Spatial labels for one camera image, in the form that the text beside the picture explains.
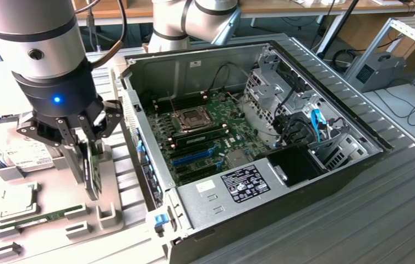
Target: green circuit board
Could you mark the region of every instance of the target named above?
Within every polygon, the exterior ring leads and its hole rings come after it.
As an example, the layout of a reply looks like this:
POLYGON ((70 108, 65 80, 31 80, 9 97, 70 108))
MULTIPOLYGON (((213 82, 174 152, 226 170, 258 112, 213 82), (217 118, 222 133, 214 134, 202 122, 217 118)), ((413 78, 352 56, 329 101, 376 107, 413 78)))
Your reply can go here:
POLYGON ((162 157, 178 185, 193 182, 237 167, 237 163, 232 161, 233 156, 238 157, 240 163, 245 163, 246 161, 250 162, 256 155, 268 150, 266 145, 257 137, 257 131, 254 132, 254 128, 249 125, 245 118, 238 115, 240 113, 241 109, 234 105, 232 98, 221 92, 210 94, 204 105, 176 109, 176 114, 173 111, 162 114, 154 112, 148 113, 148 121, 154 133, 154 138, 158 142, 162 157), (176 116, 178 116, 181 112, 184 112, 186 116, 192 112, 198 114, 197 111, 205 113, 208 116, 206 120, 209 124, 206 127, 221 126, 222 124, 225 124, 226 127, 216 130, 214 133, 217 134, 214 134, 212 140, 205 139, 201 135, 194 135, 189 137, 189 140, 182 142, 194 141, 197 139, 206 140, 206 142, 193 144, 193 146, 181 150, 173 149, 173 142, 169 138, 173 134, 180 135, 182 128, 176 116), (196 152, 198 153, 201 148, 204 150, 208 149, 208 157, 194 159, 182 164, 173 164, 176 159, 192 157, 196 152), (186 153, 173 158, 173 154, 178 153, 178 151, 186 151, 186 153))

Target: blue led light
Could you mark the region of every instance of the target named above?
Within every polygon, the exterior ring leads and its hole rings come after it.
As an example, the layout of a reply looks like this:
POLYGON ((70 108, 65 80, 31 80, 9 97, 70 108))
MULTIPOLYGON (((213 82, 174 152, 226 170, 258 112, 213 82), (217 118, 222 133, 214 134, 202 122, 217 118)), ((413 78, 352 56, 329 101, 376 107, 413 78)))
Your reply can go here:
POLYGON ((58 96, 54 96, 54 97, 53 97, 53 102, 54 102, 54 103, 59 103, 59 102, 61 102, 61 98, 59 98, 58 96))

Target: blue pcie slot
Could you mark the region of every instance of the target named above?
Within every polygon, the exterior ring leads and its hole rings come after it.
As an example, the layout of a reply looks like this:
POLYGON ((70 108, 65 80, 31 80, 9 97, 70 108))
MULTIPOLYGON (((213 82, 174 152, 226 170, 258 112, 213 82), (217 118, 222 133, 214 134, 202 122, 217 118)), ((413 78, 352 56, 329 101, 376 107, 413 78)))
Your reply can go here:
POLYGON ((170 164, 173 166, 178 166, 181 164, 189 163, 189 162, 198 160, 201 158, 208 158, 212 156, 212 154, 213 154, 213 148, 208 149, 206 151, 192 154, 189 156, 185 156, 184 158, 178 158, 178 159, 173 160, 170 164))

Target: warning label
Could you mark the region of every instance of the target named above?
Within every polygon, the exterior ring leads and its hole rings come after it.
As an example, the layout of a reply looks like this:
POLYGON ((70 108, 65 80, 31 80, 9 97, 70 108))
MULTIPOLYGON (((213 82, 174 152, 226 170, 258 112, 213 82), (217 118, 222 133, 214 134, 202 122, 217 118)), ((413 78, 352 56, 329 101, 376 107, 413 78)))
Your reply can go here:
POLYGON ((241 203, 270 190, 256 166, 250 165, 221 176, 230 197, 241 203))

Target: motherboard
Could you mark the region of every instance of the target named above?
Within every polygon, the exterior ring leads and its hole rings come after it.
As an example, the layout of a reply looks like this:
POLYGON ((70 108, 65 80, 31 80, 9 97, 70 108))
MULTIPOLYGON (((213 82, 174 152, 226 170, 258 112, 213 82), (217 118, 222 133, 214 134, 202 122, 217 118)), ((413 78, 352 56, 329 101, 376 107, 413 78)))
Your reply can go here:
POLYGON ((178 185, 249 163, 268 150, 236 102, 240 101, 226 92, 213 92, 196 106, 170 102, 170 111, 148 113, 158 148, 178 185))

